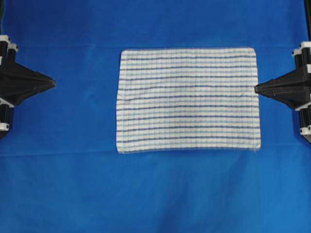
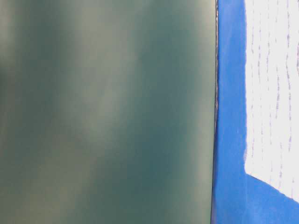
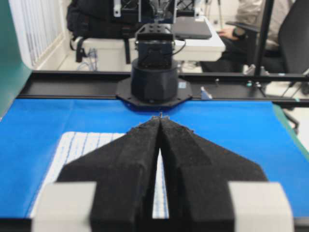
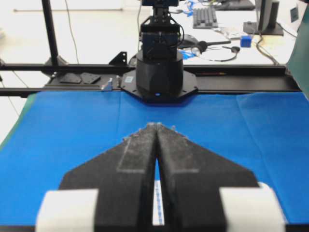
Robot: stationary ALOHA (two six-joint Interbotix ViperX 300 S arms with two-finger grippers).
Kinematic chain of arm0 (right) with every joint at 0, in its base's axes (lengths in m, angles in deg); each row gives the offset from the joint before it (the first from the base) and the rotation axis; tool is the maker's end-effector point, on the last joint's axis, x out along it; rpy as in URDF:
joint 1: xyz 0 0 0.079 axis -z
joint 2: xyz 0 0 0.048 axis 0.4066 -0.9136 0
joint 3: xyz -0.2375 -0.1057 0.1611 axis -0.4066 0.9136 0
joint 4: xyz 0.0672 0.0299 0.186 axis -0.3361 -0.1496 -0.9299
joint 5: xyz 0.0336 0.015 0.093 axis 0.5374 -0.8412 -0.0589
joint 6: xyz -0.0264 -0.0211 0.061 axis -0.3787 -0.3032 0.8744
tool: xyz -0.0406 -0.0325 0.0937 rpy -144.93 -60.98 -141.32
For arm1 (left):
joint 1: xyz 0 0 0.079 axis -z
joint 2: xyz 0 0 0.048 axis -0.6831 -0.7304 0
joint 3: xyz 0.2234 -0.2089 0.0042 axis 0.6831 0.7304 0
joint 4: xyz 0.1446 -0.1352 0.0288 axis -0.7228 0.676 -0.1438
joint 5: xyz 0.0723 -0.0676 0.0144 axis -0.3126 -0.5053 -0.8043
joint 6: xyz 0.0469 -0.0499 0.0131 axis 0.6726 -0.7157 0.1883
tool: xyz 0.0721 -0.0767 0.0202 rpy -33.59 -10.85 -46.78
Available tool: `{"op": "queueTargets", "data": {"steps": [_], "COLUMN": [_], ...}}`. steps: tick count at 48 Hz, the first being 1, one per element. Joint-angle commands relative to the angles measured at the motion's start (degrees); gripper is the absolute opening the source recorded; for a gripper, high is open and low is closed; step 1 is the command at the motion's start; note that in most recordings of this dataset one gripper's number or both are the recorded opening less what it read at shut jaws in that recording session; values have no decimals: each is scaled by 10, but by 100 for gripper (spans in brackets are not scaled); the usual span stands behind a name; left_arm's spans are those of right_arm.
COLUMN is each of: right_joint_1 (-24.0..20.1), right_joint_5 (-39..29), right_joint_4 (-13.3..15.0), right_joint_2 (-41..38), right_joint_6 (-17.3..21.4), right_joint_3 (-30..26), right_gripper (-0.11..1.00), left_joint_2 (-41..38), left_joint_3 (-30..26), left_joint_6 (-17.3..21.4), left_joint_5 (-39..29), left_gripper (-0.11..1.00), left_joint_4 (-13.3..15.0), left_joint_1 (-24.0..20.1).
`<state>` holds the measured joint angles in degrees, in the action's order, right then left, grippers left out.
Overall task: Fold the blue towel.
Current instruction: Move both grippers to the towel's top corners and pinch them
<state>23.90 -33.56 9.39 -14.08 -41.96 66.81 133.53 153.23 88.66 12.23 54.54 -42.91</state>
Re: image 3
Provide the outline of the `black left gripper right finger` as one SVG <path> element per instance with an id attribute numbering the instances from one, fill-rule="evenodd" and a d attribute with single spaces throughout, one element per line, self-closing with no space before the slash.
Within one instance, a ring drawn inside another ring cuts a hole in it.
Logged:
<path id="1" fill-rule="evenodd" d="M 164 231 L 294 231 L 282 186 L 259 164 L 168 118 L 159 137 L 169 203 Z"/>

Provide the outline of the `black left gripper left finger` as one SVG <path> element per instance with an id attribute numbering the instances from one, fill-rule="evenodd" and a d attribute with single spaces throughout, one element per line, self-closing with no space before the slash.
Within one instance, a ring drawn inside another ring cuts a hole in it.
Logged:
<path id="1" fill-rule="evenodd" d="M 159 120 L 69 162 L 42 193 L 34 232 L 134 232 L 151 215 Z"/>

